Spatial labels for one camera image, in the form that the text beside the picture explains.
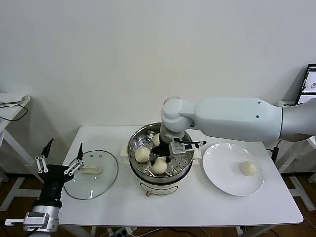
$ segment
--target white plate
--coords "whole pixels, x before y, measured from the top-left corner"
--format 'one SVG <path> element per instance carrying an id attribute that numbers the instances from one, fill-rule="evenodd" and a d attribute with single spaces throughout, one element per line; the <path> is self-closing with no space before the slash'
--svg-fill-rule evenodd
<path id="1" fill-rule="evenodd" d="M 246 176 L 240 171 L 239 166 L 245 161 L 255 164 L 255 175 Z M 203 167 L 210 181 L 231 195 L 251 195 L 263 185 L 264 173 L 256 157 L 236 144 L 220 143 L 209 147 L 203 156 Z"/>

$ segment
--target wooden floor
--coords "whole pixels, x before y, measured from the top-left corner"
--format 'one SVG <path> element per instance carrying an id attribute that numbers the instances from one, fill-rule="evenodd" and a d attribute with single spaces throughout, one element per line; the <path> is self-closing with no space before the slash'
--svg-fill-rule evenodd
<path id="1" fill-rule="evenodd" d="M 301 184 L 303 185 L 310 198 L 316 204 L 316 185 L 309 184 L 306 176 L 299 176 Z M 0 185 L 0 203 L 3 202 L 7 193 L 10 191 L 16 178 L 11 178 L 8 183 L 2 183 Z M 292 185 L 287 177 L 284 178 L 285 183 L 289 188 Z M 21 188 L 23 189 L 40 189 L 42 184 L 36 178 L 27 178 Z M 314 226 L 316 226 L 316 211 L 307 211 L 301 199 L 298 197 L 294 198 L 297 205 L 299 206 L 303 216 L 309 219 Z M 32 203 L 35 198 L 18 197 L 15 198 L 10 209 L 6 212 L 0 211 L 0 221 L 6 218 L 24 218 L 27 211 L 32 210 Z M 9 237 L 24 237 L 25 233 L 22 230 L 22 226 L 4 227 Z M 86 230 L 91 230 L 91 227 L 83 227 Z M 201 228 L 175 228 L 180 231 L 189 231 L 196 237 L 207 237 L 207 234 Z M 212 227 L 204 228 L 211 237 L 237 237 L 236 229 L 234 227 Z M 154 228 L 138 228 L 133 234 L 138 236 L 146 233 L 147 231 L 154 230 Z M 277 226 L 273 229 L 279 237 L 316 237 L 316 229 L 313 229 L 307 221 L 298 225 L 284 225 Z M 103 233 L 107 232 L 107 227 L 98 227 L 96 231 L 96 237 L 100 237 Z M 0 229 L 0 237 L 5 237 L 6 234 L 3 229 Z M 53 233 L 53 237 L 73 237 L 71 233 L 66 230 L 59 228 L 58 232 Z M 152 233 L 147 235 L 150 237 L 190 237 L 192 235 L 188 233 L 177 233 L 170 229 L 165 229 L 161 232 Z M 260 237 L 277 237 L 272 231 L 268 231 L 266 234 L 260 235 Z"/>

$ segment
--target glass lid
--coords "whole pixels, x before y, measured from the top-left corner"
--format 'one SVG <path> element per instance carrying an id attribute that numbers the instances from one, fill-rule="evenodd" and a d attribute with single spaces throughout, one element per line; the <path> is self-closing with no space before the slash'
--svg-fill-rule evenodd
<path id="1" fill-rule="evenodd" d="M 64 184 L 64 188 L 73 198 L 87 200 L 100 196 L 112 186 L 119 166 L 111 153 L 102 150 L 85 152 L 82 160 L 84 167 L 73 180 Z"/>

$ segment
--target steamed bun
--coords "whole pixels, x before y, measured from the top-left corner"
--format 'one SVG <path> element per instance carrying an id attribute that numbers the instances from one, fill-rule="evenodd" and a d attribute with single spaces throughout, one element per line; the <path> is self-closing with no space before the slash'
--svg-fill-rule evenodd
<path id="1" fill-rule="evenodd" d="M 135 159 L 140 162 L 144 163 L 149 161 L 149 153 L 150 150 L 146 147 L 140 147 L 135 151 Z"/>
<path id="2" fill-rule="evenodd" d="M 156 147 L 159 146 L 159 135 L 160 133 L 157 133 L 154 135 L 154 138 L 153 138 L 153 143 Z"/>
<path id="3" fill-rule="evenodd" d="M 152 172 L 154 174 L 163 174 L 167 168 L 166 157 L 158 157 L 152 167 Z"/>
<path id="4" fill-rule="evenodd" d="M 257 168 L 253 162 L 245 161 L 241 163 L 240 170 L 244 175 L 253 176 L 257 172 Z"/>

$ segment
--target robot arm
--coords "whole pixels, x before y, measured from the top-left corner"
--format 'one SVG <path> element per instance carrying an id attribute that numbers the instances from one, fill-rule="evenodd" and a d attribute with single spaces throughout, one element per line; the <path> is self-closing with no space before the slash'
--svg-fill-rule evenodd
<path id="1" fill-rule="evenodd" d="M 257 98 L 206 98 L 196 104 L 170 98 L 161 112 L 161 140 L 170 143 L 188 129 L 207 136 L 257 142 L 300 141 L 316 135 L 316 101 L 292 107 L 273 106 Z"/>

